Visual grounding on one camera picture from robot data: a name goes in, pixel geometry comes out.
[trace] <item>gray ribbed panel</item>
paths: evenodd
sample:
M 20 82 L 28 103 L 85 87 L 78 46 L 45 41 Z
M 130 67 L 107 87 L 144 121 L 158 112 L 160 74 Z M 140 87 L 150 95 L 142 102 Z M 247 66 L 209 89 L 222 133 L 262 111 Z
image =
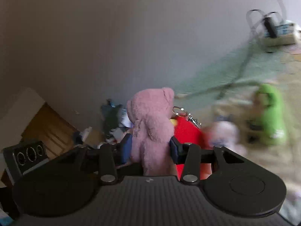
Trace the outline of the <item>gray ribbed panel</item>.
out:
M 22 226 L 289 226 L 278 214 L 258 219 L 236 218 L 209 204 L 195 186 L 175 177 L 125 177 L 102 187 L 83 209 L 59 218 L 24 215 Z

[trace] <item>red plush toy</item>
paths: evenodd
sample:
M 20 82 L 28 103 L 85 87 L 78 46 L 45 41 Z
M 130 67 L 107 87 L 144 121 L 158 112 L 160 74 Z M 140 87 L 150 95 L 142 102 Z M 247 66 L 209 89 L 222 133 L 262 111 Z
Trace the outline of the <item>red plush toy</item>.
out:
M 206 145 L 205 135 L 201 129 L 197 128 L 192 122 L 187 121 L 184 117 L 177 116 L 177 125 L 175 126 L 175 137 L 180 143 L 194 143 L 202 149 L 209 149 Z M 180 179 L 184 164 L 177 165 L 178 179 Z M 201 164 L 200 178 L 206 179 L 211 175 L 211 165 Z

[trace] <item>circular cover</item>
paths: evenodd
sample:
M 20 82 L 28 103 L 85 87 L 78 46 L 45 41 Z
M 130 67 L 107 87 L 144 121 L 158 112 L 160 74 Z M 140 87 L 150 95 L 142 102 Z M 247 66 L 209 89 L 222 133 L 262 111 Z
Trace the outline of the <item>circular cover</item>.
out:
M 25 213 L 62 216 L 82 208 L 93 196 L 96 183 L 73 169 L 34 170 L 16 182 L 13 199 Z
M 250 169 L 231 165 L 204 181 L 209 201 L 224 211 L 246 217 L 262 217 L 280 209 L 286 187 L 278 176 L 263 168 L 251 174 Z

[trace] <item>green plush toy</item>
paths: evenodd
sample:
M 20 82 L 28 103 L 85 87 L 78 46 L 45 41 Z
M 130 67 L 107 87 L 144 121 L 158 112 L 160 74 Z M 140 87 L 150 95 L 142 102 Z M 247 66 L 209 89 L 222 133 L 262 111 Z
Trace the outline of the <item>green plush toy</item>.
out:
M 260 142 L 266 145 L 285 144 L 284 103 L 278 89 L 270 84 L 262 84 L 255 93 L 254 104 L 260 111 L 255 119 L 256 125 L 261 127 Z

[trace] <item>plush toy head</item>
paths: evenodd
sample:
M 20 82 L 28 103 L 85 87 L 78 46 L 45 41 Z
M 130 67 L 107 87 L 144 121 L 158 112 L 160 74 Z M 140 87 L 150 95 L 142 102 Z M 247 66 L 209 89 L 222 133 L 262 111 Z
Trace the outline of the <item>plush toy head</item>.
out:
M 142 162 L 146 175 L 165 175 L 170 165 L 173 97 L 171 88 L 146 89 L 127 103 L 128 117 L 134 123 L 131 159 Z

